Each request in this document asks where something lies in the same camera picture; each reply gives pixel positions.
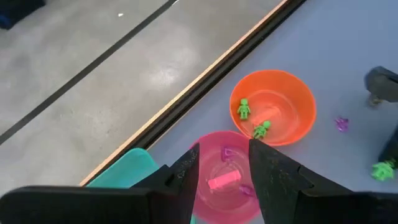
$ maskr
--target purple plastic piece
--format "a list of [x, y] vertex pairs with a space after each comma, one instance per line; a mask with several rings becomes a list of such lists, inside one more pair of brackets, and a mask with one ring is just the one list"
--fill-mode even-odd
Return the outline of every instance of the purple plastic piece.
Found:
[[347, 118], [338, 117], [335, 119], [337, 129], [341, 132], [346, 132], [348, 130], [349, 120]]
[[239, 186], [239, 191], [242, 192], [242, 194], [249, 196], [249, 197], [256, 197], [256, 192], [254, 189], [248, 185], [242, 184]]
[[227, 161], [232, 156], [234, 156], [234, 151], [232, 149], [229, 149], [228, 147], [223, 147], [221, 149], [221, 160], [223, 162]]

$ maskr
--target pink bowl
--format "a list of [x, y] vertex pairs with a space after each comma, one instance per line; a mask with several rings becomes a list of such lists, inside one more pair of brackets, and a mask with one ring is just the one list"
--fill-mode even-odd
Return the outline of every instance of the pink bowl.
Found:
[[[249, 166], [249, 139], [233, 131], [207, 134], [200, 143], [200, 170], [194, 214], [209, 223], [246, 223], [260, 213], [256, 196], [243, 194], [242, 185], [253, 188]], [[221, 158], [228, 149], [227, 158]], [[221, 189], [211, 190], [208, 181], [238, 170], [241, 179]]]

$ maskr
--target green toy figure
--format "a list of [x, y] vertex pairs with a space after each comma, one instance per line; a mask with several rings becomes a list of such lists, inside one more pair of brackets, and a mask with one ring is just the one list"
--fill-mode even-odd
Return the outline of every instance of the green toy figure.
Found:
[[262, 125], [259, 125], [256, 128], [254, 128], [253, 138], [255, 139], [263, 138], [267, 134], [267, 131], [270, 126], [271, 122], [265, 121]]
[[395, 160], [379, 162], [373, 165], [372, 177], [376, 180], [385, 181], [386, 179], [394, 178], [394, 166]]
[[241, 106], [238, 108], [238, 114], [241, 115], [241, 119], [245, 120], [248, 118], [249, 113], [251, 113], [251, 111], [248, 105], [248, 99], [242, 99]]

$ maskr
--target pink toy brick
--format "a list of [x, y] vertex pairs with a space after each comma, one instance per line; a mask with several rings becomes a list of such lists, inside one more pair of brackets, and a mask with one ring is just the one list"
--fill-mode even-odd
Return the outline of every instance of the pink toy brick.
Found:
[[235, 171], [229, 172], [227, 174], [223, 174], [214, 179], [211, 179], [207, 183], [208, 183], [210, 189], [214, 190], [214, 189], [220, 189], [220, 188], [224, 187], [225, 185], [232, 183], [234, 181], [239, 181], [239, 180], [241, 180], [241, 178], [242, 178], [241, 173], [239, 173], [238, 170], [235, 170]]

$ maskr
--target blue table surface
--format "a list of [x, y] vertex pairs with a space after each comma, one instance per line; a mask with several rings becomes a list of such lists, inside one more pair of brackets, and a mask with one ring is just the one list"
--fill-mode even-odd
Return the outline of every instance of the blue table surface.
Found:
[[[304, 139], [277, 149], [351, 190], [398, 192], [398, 179], [378, 182], [369, 175], [397, 125], [398, 108], [385, 102], [369, 109], [364, 87], [365, 74], [375, 66], [398, 72], [397, 8], [396, 0], [307, 0], [160, 138], [150, 154], [158, 164], [171, 165], [200, 136], [238, 131], [228, 108], [235, 84], [256, 70], [286, 70], [310, 87], [318, 113]], [[339, 115], [350, 120], [347, 133], [335, 127]]]

